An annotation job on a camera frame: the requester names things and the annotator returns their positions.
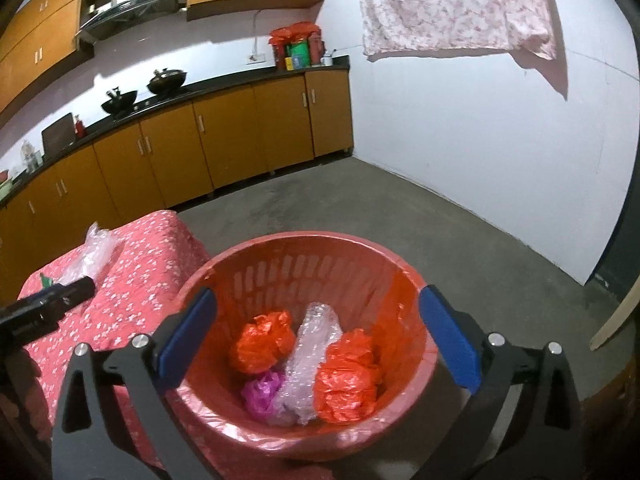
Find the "magenta plastic bag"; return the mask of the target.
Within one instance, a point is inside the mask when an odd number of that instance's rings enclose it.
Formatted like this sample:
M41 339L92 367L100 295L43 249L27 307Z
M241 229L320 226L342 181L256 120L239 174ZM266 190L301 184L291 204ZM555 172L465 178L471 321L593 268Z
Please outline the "magenta plastic bag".
M258 422L283 426L288 421L288 415L278 400L278 393L284 382L282 370L267 370L249 380L241 391L247 413Z

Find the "large orange plastic bag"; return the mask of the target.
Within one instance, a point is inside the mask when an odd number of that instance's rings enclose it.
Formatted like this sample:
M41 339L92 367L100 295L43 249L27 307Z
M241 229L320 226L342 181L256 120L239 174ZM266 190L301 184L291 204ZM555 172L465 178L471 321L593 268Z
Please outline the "large orange plastic bag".
M361 328L326 349L314 376L314 411L333 425L361 422L375 410L382 372L374 341Z

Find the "clear bubble wrap bundle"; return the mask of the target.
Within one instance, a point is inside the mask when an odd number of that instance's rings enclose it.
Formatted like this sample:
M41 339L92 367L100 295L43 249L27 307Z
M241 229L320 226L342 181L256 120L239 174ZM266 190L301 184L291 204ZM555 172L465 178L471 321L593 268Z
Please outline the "clear bubble wrap bundle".
M295 347L285 362L285 382L278 393L288 421L277 427L304 426L317 418L314 380L326 360L326 350L342 335L338 316L328 304L314 302L307 307Z

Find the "red floral tablecloth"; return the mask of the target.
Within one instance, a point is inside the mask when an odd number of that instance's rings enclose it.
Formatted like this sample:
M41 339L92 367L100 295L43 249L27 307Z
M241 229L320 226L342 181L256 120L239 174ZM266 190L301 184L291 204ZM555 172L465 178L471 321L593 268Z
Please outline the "red floral tablecloth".
M96 296L67 312L60 327L26 348L40 375L26 406L40 437L51 437L58 395L73 348L124 346L137 333L153 333L175 310L182 285L209 260L204 245L170 210L159 210L114 229L118 245L96 282ZM227 479L329 479L328 468L280 460L219 437L198 419L177 391L167 399L192 441Z

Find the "clear plastic bag left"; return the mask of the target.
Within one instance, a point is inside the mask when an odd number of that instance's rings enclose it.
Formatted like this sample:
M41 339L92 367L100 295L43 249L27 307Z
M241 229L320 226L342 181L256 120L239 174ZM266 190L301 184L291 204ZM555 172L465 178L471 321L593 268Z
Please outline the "clear plastic bag left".
M117 261L124 248L124 241L115 231L100 228L93 222L86 234L84 244L79 247L78 255L64 266L61 276L56 280L68 285L81 278L91 278L99 288Z

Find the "stacked plastic basins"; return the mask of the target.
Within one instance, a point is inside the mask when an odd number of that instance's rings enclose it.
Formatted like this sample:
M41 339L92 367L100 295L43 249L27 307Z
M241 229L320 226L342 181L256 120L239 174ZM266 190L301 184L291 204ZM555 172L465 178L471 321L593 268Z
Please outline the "stacked plastic basins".
M6 196L9 195L9 192L12 191L13 182L9 178L9 171L3 170L1 173L1 183L0 183L0 200L4 200Z

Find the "red plastic laundry basket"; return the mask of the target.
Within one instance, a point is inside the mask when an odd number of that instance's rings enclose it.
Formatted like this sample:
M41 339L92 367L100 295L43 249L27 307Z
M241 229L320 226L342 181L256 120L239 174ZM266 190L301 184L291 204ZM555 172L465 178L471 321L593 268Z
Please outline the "red plastic laundry basket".
M221 437L294 460L370 445L420 398L438 350L418 308L424 279L362 238L286 232L203 264L177 297L213 292L216 316L177 391L200 443Z

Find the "clear glass jar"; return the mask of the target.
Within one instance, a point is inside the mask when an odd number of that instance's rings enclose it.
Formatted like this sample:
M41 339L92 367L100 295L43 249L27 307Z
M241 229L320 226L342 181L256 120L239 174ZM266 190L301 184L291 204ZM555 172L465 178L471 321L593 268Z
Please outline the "clear glass jar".
M24 140L22 143L21 158L24 166L30 174L33 174L42 166L41 152L36 150L29 140Z

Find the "red sauce bottle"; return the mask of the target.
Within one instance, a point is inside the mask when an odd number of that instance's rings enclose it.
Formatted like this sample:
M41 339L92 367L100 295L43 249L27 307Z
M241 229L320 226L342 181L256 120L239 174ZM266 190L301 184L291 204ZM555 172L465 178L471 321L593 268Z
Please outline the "red sauce bottle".
M78 140L83 139L86 135L86 128L82 123L81 119L78 115L74 116L75 118L75 134Z

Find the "wooden lower cabinets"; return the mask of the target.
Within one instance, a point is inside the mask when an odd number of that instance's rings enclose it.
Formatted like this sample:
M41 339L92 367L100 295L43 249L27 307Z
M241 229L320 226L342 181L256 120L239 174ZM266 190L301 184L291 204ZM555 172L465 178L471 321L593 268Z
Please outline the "wooden lower cabinets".
M1 203L1 303L29 274L114 229L221 188L354 148L349 66L235 77L113 122Z

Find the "black wok left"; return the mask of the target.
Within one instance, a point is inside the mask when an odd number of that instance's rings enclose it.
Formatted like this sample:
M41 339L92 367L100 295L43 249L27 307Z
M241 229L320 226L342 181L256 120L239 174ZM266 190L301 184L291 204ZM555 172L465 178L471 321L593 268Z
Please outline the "black wok left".
M115 118L122 118L134 111L138 92L137 90L121 92L118 87L107 90L107 100L101 104L102 110Z

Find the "black lidded wok right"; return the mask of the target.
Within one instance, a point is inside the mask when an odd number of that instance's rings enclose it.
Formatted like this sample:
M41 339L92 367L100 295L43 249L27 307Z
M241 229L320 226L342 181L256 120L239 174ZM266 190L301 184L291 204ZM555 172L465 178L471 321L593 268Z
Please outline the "black lidded wok right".
M154 70L154 76L146 85L149 92L154 96L170 96L180 90L186 82L186 72L184 70Z

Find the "white mug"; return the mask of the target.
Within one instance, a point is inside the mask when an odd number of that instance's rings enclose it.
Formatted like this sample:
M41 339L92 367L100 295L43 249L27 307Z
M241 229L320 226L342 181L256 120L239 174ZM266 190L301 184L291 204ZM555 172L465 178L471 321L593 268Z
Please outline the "white mug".
M336 52L335 49L333 49L330 52L326 52L320 60L321 65L326 67L332 66L335 52Z

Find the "red covered bottle group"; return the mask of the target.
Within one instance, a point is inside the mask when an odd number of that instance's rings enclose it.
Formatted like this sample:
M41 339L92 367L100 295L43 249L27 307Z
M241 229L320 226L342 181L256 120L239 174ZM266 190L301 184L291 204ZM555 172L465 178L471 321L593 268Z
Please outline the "red covered bottle group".
M278 70L319 66L324 55L321 28L313 22L297 22L273 29L268 44Z

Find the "pink floral hanging sheet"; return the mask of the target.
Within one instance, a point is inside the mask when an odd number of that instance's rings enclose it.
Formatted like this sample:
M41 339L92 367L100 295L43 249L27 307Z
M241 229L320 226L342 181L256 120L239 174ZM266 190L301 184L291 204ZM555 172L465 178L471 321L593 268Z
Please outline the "pink floral hanging sheet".
M548 0L359 0L363 52L526 51L556 58Z

